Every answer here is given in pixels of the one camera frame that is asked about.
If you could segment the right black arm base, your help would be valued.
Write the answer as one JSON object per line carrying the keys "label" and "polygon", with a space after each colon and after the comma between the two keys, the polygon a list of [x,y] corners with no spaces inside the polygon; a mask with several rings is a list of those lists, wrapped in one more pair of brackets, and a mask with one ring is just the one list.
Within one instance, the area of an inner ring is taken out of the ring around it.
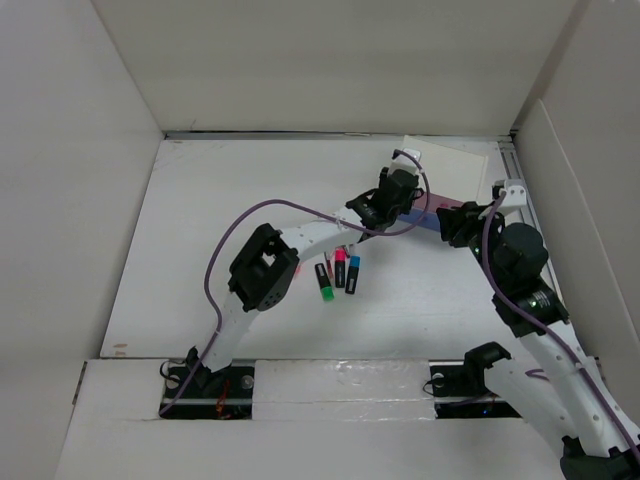
{"label": "right black arm base", "polygon": [[462,360],[429,363],[430,378],[423,392],[434,399],[438,420],[519,418],[506,401],[486,386],[484,374],[510,353],[488,342],[465,353]]}

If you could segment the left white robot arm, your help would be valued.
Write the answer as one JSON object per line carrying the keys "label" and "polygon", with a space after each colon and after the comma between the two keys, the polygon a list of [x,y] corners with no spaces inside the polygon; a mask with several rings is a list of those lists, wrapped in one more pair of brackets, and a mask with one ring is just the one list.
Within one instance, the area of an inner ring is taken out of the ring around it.
{"label": "left white robot arm", "polygon": [[[255,318],[277,306],[288,293],[298,266],[305,261],[345,245],[377,236],[401,235],[415,226],[388,230],[397,218],[411,210],[419,196],[428,197],[424,170],[385,171],[379,185],[348,201],[328,215],[290,201],[260,202],[238,217],[214,248],[205,270],[205,296],[214,308],[214,329],[206,344],[189,352],[188,384],[201,396],[212,396],[222,387],[222,371]],[[230,278],[224,301],[219,304],[211,291],[213,267],[233,231],[249,215],[266,206],[287,206],[309,213],[315,219],[306,224],[278,230],[269,223],[258,226],[230,264]]]}

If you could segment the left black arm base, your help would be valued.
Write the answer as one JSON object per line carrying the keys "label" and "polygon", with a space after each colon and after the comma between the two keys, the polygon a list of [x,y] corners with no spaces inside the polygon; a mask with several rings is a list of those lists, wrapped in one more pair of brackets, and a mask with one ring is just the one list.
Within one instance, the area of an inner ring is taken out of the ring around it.
{"label": "left black arm base", "polygon": [[211,373],[199,366],[193,379],[179,394],[195,366],[197,350],[184,360],[165,360],[159,374],[164,390],[159,417],[167,420],[250,420],[252,418],[255,363],[234,362]]}

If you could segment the pink drawer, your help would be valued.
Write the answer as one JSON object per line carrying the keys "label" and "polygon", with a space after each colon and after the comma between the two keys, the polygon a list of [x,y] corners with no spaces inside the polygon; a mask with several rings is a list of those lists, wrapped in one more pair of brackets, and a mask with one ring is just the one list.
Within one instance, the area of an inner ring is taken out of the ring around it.
{"label": "pink drawer", "polygon": [[463,201],[455,200],[452,198],[440,196],[434,193],[424,193],[417,198],[413,203],[413,209],[423,211],[427,209],[428,212],[435,213],[439,208],[458,208],[463,205]]}

